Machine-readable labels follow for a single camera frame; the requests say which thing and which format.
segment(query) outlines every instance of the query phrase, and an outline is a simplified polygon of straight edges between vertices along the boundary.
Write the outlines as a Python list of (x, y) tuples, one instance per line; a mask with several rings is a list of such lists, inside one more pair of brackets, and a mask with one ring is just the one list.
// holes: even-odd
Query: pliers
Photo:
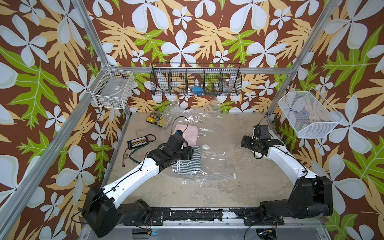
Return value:
[(141, 147), (138, 147), (138, 148), (136, 148), (135, 150), (133, 150), (131, 153), (129, 153), (129, 154), (124, 154), (124, 156), (123, 156), (123, 158), (122, 158), (122, 166), (123, 167), (125, 167), (125, 164), (124, 164), (124, 159), (125, 158), (130, 158), (132, 161), (134, 161), (135, 163), (141, 163), (141, 162), (139, 162), (139, 161), (137, 161), (136, 159), (134, 159), (133, 157), (132, 157), (132, 155), (137, 151), (137, 150), (139, 150), (140, 148), (142, 148), (142, 147), (144, 147), (144, 146), (141, 146)]

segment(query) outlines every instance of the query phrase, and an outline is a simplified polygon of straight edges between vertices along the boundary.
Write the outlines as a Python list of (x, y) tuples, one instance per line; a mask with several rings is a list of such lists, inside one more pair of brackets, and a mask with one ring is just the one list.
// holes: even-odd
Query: clear plastic sheet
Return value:
[[(225, 145), (222, 144), (225, 141), (225, 131), (219, 109), (217, 101), (210, 101), (205, 106), (187, 110), (180, 108), (178, 101), (174, 101), (165, 108), (163, 118), (170, 119), (170, 124), (167, 128), (162, 129), (161, 138), (166, 141), (169, 135), (175, 132), (175, 128), (178, 127), (183, 131), (188, 125), (187, 131), (185, 131), (188, 133), (186, 140), (192, 143), (189, 144), (190, 146), (200, 147), (201, 157), (200, 165), (196, 158), (191, 161), (182, 161), (176, 166), (164, 169), (161, 172), (162, 175), (181, 180), (183, 183), (236, 178), (233, 168), (228, 167), (229, 159)], [(210, 149), (204, 150), (203, 144), (209, 145)]]

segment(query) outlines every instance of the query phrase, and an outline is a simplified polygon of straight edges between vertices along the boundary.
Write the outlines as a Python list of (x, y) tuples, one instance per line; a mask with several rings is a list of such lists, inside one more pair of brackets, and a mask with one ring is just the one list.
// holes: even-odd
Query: folded towel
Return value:
[(201, 172), (201, 148), (192, 146), (193, 154), (190, 160), (179, 160), (172, 166), (172, 171), (178, 174), (193, 175)]
[(196, 146), (198, 132), (196, 126), (189, 125), (187, 127), (187, 125), (184, 124), (177, 124), (173, 133), (175, 133), (177, 130), (181, 130), (183, 132), (183, 138), (188, 142), (188, 146)]

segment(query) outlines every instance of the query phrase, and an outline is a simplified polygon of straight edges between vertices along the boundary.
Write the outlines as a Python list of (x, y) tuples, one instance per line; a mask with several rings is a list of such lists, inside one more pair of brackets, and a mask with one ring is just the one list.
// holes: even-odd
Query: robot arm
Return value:
[(294, 185), (288, 199), (261, 202), (259, 219), (265, 220), (275, 216), (307, 218), (332, 215), (332, 182), (327, 177), (317, 176), (302, 165), (288, 152), (277, 136), (271, 138), (268, 125), (256, 125), (253, 130), (254, 136), (244, 136), (241, 146), (251, 149), (255, 158), (270, 158)]
[(284, 145), (276, 145), (268, 149), (267, 156), (283, 170), (293, 184), (301, 177), (316, 177), (314, 172), (303, 167), (295, 158), (286, 154), (287, 152), (288, 150)]
[(143, 200), (132, 204), (122, 202), (146, 180), (156, 176), (163, 169), (178, 160), (192, 158), (192, 147), (184, 147), (186, 142), (177, 131), (168, 142), (150, 151), (147, 157), (120, 179), (103, 188), (89, 190), (81, 214), (98, 237), (108, 234), (117, 224), (145, 225), (152, 213), (151, 207)]

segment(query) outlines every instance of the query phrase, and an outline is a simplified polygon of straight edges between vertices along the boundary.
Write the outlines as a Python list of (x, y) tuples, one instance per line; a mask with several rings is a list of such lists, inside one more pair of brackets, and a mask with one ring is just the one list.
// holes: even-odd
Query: white mesh basket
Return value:
[[(311, 93), (312, 90), (317, 93), (316, 96)], [(343, 115), (313, 88), (310, 91), (288, 92), (278, 101), (278, 105), (298, 138), (324, 138), (343, 119)]]
[(98, 107), (124, 109), (134, 83), (133, 73), (108, 69), (92, 92)]

